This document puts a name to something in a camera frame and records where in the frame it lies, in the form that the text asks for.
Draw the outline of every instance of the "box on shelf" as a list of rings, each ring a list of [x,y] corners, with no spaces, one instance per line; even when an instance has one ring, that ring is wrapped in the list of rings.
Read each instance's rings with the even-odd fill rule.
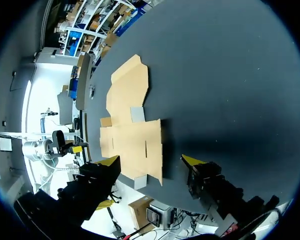
[[[74,8],[72,10],[72,12],[69,12],[66,16],[66,19],[70,22],[72,22],[73,20],[75,20],[77,13],[79,12],[79,9],[82,5],[81,1],[78,1],[75,5]]]
[[[106,35],[106,38],[104,40],[104,43],[106,45],[108,45],[109,47],[112,47],[112,45],[117,41],[118,39],[118,36],[115,35],[114,33],[112,32],[109,32],[107,35]]]
[[[127,17],[131,14],[131,10],[128,12],[125,12],[123,16],[113,25],[113,27],[110,29],[110,33],[113,33],[114,30],[124,21],[127,19]]]
[[[100,18],[100,15],[99,15],[99,14],[96,14],[96,15],[93,16],[91,25],[90,25],[90,27],[89,27],[89,30],[90,30],[90,31],[95,31],[95,30],[97,30],[98,26],[100,25],[100,23],[99,23],[99,18]]]
[[[122,5],[121,7],[120,7],[120,9],[119,9],[119,14],[120,15],[122,15],[122,14],[124,14],[124,12],[128,9],[129,7],[127,6],[127,5]]]
[[[84,37],[83,42],[88,44],[88,43],[91,43],[94,39],[95,39],[95,36],[87,35]]]
[[[128,205],[131,210],[131,215],[132,215],[134,226],[137,229],[140,229],[149,223],[147,220],[147,208],[149,207],[149,205],[152,201],[153,201],[152,198],[150,198],[148,196],[144,196],[144,197],[138,199],[137,201],[134,201]],[[145,229],[141,230],[140,233],[144,234],[146,232],[151,231],[154,228],[155,228],[155,226],[153,226],[151,224],[151,225],[147,226]]]
[[[105,55],[108,53],[108,51],[111,49],[111,47],[109,46],[104,46],[101,50],[101,54],[100,57],[101,59],[103,59],[105,57]]]
[[[89,42],[88,44],[83,44],[82,52],[88,52],[90,47],[91,47],[91,42]]]

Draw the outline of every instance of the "flattened cardboard box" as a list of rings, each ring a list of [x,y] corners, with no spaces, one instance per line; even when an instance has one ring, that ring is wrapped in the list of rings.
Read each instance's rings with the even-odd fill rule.
[[[134,55],[111,75],[106,96],[111,126],[100,128],[104,158],[120,156],[121,173],[128,178],[150,175],[162,180],[161,121],[132,122],[131,107],[142,107],[148,90],[148,67]]]

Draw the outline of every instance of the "white shelf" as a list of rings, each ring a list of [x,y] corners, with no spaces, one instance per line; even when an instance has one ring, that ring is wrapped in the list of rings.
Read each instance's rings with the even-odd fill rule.
[[[115,1],[116,1],[115,6],[107,13],[107,15],[106,15],[106,16],[104,17],[104,19],[101,21],[101,23],[100,23],[100,25],[97,27],[97,29],[96,29],[95,31],[87,30],[87,27],[88,27],[88,25],[89,25],[91,19],[93,18],[94,14],[95,14],[96,11],[100,8],[100,6],[102,5],[102,3],[104,3],[105,1],[108,1],[108,0],[100,0],[100,1],[98,2],[98,4],[97,4],[97,5],[95,6],[95,8],[94,8],[94,13],[91,14],[91,16],[90,16],[89,19],[88,19],[87,24],[85,25],[84,29],[82,29],[82,28],[75,27],[75,25],[76,25],[76,23],[77,23],[77,20],[78,20],[79,16],[82,14],[82,11],[83,11],[85,5],[88,3],[88,0],[84,0],[84,1],[83,1],[83,3],[82,3],[82,5],[81,5],[81,7],[80,7],[80,9],[79,9],[79,11],[78,11],[78,13],[77,13],[77,15],[75,16],[74,21],[73,21],[73,23],[72,23],[72,27],[67,27],[67,28],[66,28],[66,30],[68,31],[68,33],[67,33],[67,37],[66,37],[66,40],[65,40],[64,49],[63,49],[63,51],[62,51],[62,54],[63,54],[64,56],[66,55],[66,49],[67,49],[67,46],[68,46],[68,41],[69,41],[70,31],[82,33],[82,34],[81,34],[81,37],[79,38],[78,45],[76,46],[76,49],[75,49],[75,56],[76,56],[76,54],[77,54],[77,51],[78,51],[80,42],[81,42],[81,40],[82,40],[84,34],[94,36],[94,39],[93,39],[93,41],[91,42],[91,46],[90,46],[89,50],[87,51],[87,53],[89,53],[89,52],[91,51],[92,46],[94,45],[94,43],[95,43],[95,41],[96,41],[97,38],[101,38],[101,39],[104,40],[104,39],[107,37],[107,34],[105,33],[105,31],[103,31],[103,33],[99,33],[99,31],[100,31],[100,30],[102,31],[101,28],[102,28],[103,24],[107,21],[107,19],[109,18],[109,16],[114,12],[114,10],[115,10],[120,4],[126,5],[126,6],[128,6],[129,8],[131,8],[131,9],[136,9],[136,8],[135,8],[129,1],[127,1],[127,0],[115,0]],[[124,21],[122,21],[122,22],[120,23],[120,25],[115,29],[114,32],[116,32],[116,31],[118,30],[118,28],[123,24],[123,22],[124,22]]]
[[[81,40],[82,40],[83,37],[84,37],[84,34],[82,33],[81,37],[79,38],[78,44],[76,45],[76,48],[75,48],[75,51],[74,51],[74,57],[77,55],[77,51],[78,51],[80,42],[81,42]]]
[[[95,7],[95,9],[94,9],[94,13],[96,13],[96,11],[98,10],[98,8],[101,6],[101,4],[102,4],[104,1],[106,1],[106,0],[100,0],[100,1],[99,1],[99,3],[96,5],[96,7]],[[89,20],[88,20],[87,24],[86,24],[85,27],[84,27],[84,30],[87,29],[87,27],[88,27],[88,25],[89,25],[91,19],[93,18],[93,16],[94,16],[94,14],[91,14],[91,16],[89,17]]]
[[[101,33],[97,33],[96,31],[89,31],[89,30],[84,30],[81,28],[76,28],[76,27],[67,27],[66,28],[68,31],[74,31],[74,32],[78,32],[78,33],[83,33],[83,34],[88,34],[88,35],[92,35],[92,36],[96,36],[102,39],[105,39],[107,36]]]
[[[82,3],[82,5],[81,5],[81,7],[80,7],[78,13],[76,14],[76,16],[75,16],[75,18],[74,18],[74,21],[73,21],[73,23],[72,23],[72,27],[74,27],[74,26],[76,25],[76,22],[77,22],[79,16],[81,15],[82,9],[84,9],[84,6],[85,6],[85,4],[87,3],[87,1],[88,1],[88,0],[84,0],[84,1],[83,1],[83,3]]]
[[[108,14],[104,17],[104,19],[102,20],[102,22],[100,23],[100,25],[96,28],[95,32],[99,32],[100,28],[102,27],[102,25],[107,21],[107,19],[109,18],[109,16],[114,12],[114,10],[119,6],[120,2],[117,2],[116,5],[114,5],[114,7],[108,12]]]
[[[128,6],[129,8],[131,8],[131,9],[136,9],[136,7],[135,6],[133,6],[130,2],[128,2],[128,1],[125,1],[125,0],[116,0],[118,3],[120,3],[120,4],[124,4],[124,5],[126,5],[126,6]]]

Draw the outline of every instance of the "electronic device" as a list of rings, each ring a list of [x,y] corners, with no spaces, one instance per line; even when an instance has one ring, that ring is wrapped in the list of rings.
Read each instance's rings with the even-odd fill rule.
[[[169,229],[175,222],[175,208],[157,200],[150,202],[146,209],[147,220],[156,227]]]

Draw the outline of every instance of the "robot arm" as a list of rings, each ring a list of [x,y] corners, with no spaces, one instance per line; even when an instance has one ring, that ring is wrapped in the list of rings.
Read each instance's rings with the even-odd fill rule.
[[[217,223],[215,234],[220,238],[245,239],[279,203],[277,196],[272,196],[266,204],[258,196],[246,202],[243,189],[227,181],[216,163],[185,155],[181,160],[189,168],[189,192],[194,199],[200,200],[208,216]]]

